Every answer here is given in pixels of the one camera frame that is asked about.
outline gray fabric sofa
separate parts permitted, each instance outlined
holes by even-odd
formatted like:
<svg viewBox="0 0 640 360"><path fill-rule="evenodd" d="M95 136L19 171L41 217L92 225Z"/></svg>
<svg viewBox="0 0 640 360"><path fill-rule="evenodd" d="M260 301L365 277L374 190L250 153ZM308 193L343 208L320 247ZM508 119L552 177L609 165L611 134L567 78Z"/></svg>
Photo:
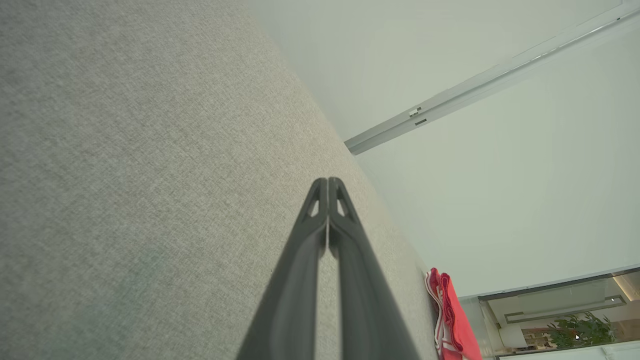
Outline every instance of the gray fabric sofa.
<svg viewBox="0 0 640 360"><path fill-rule="evenodd" d="M245 5L6 0L0 27L1 359L234 358L328 176L436 358L424 269ZM319 294L338 359L328 256Z"/></svg>

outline red towel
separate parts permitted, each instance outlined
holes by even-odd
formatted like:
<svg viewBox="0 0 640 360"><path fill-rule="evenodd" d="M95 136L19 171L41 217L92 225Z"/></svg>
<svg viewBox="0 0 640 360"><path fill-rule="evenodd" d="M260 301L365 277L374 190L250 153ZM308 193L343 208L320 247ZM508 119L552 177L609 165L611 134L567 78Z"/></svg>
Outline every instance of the red towel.
<svg viewBox="0 0 640 360"><path fill-rule="evenodd" d="M460 306L451 277L432 268L425 278L427 291L438 307L435 340L444 360L482 360L480 347L469 320Z"/></svg>

